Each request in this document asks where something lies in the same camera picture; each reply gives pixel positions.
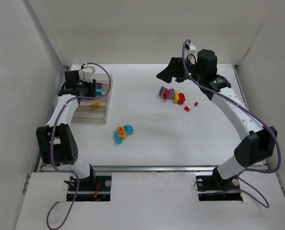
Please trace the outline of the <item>yellow black striped lego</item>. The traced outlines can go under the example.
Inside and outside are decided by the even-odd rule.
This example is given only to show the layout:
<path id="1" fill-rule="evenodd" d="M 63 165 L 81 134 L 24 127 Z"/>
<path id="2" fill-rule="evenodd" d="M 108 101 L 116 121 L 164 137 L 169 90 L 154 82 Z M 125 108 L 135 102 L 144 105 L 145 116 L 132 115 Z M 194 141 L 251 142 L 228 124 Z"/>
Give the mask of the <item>yellow black striped lego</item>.
<path id="1" fill-rule="evenodd" d="M 101 103 L 100 102 L 95 102 L 92 103 L 91 105 L 89 105 L 90 107 L 101 107 Z"/>

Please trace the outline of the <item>yellow orange patterned lego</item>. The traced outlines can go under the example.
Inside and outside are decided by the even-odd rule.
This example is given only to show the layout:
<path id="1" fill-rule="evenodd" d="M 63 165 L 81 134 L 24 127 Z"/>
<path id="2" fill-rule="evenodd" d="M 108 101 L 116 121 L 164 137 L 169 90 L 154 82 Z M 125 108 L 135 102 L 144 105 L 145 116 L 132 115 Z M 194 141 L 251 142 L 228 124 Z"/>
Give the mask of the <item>yellow orange patterned lego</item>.
<path id="1" fill-rule="evenodd" d="M 117 134 L 121 139 L 125 139 L 127 137 L 126 130 L 123 126 L 119 126 L 117 128 Z"/>

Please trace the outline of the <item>teal curved lego brick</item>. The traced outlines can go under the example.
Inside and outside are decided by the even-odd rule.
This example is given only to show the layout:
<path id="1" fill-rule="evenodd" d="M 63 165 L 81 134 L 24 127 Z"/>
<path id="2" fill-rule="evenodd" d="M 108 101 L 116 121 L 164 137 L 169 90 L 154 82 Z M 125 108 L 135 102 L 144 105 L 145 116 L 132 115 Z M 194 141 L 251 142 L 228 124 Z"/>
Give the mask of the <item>teal curved lego brick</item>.
<path id="1" fill-rule="evenodd" d="M 134 132 L 133 127 L 131 125 L 125 125 L 124 130 L 126 135 L 131 135 Z"/>

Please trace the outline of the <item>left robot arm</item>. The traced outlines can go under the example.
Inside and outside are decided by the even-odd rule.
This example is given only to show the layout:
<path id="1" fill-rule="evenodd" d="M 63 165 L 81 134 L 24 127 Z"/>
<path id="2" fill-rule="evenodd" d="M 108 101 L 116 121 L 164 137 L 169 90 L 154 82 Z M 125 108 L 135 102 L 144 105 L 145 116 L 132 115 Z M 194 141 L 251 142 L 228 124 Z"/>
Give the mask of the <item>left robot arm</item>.
<path id="1" fill-rule="evenodd" d="M 51 165 L 58 172 L 76 173 L 83 182 L 95 183 L 92 166 L 78 159 L 78 146 L 72 134 L 70 123 L 83 97 L 95 96 L 95 80 L 81 79 L 82 70 L 64 73 L 62 85 L 54 112 L 45 124 L 38 127 L 36 137 L 45 165 Z"/>

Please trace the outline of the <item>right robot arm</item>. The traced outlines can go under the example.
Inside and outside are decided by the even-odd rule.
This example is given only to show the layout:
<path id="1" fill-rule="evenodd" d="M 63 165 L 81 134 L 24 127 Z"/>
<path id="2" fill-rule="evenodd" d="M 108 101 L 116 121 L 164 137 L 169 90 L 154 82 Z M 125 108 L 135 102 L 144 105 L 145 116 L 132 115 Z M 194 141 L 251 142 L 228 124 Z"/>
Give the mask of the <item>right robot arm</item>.
<path id="1" fill-rule="evenodd" d="M 215 167 L 212 175 L 198 176 L 199 191 L 226 190 L 232 187 L 237 174 L 272 156 L 277 131 L 254 118 L 235 95 L 230 82 L 217 73 L 217 56 L 203 49 L 194 55 L 186 50 L 185 57 L 171 58 L 157 78 L 171 83 L 193 79 L 208 99 L 218 106 L 236 129 L 241 142 L 225 163 Z"/>

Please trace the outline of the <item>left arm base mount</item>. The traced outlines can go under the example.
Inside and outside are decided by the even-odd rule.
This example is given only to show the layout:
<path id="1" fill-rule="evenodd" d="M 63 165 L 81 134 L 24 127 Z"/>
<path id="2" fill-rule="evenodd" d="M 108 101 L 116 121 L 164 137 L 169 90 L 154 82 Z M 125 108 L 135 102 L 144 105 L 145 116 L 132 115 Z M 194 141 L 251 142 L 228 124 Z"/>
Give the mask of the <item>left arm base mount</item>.
<path id="1" fill-rule="evenodd" d="M 100 172 L 95 177 L 80 179 L 77 202 L 108 202 L 111 196 L 112 174 Z"/>

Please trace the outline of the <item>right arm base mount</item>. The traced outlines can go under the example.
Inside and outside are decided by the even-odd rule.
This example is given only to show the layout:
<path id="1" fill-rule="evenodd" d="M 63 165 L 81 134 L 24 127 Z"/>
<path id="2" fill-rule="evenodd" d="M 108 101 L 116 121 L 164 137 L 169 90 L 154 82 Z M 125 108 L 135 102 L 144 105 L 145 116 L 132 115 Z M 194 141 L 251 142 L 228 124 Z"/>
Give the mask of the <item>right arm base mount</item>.
<path id="1" fill-rule="evenodd" d="M 220 176 L 197 175 L 194 185 L 199 201 L 243 201 L 237 176 L 222 180 Z"/>

